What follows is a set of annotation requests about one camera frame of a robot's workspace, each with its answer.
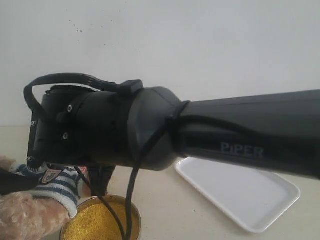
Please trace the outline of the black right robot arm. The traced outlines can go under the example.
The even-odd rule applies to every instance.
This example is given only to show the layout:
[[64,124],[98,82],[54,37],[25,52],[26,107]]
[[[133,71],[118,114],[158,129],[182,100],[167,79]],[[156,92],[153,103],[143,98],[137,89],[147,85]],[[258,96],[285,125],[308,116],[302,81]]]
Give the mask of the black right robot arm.
[[56,85],[26,102],[38,117],[33,157],[56,165],[139,166],[177,158],[320,177],[320,92],[181,101],[139,81],[103,89]]

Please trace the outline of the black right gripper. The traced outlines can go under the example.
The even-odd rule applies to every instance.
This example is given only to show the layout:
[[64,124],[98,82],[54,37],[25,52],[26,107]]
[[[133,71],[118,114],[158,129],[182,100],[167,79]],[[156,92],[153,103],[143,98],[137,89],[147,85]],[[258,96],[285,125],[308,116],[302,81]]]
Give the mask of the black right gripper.
[[[40,110],[32,110],[27,165],[39,167],[51,165],[80,165],[77,152],[73,113],[85,98],[85,88],[74,85],[54,85],[47,90],[40,104]],[[91,186],[101,196],[108,194],[108,185],[115,166],[90,166],[88,176]]]

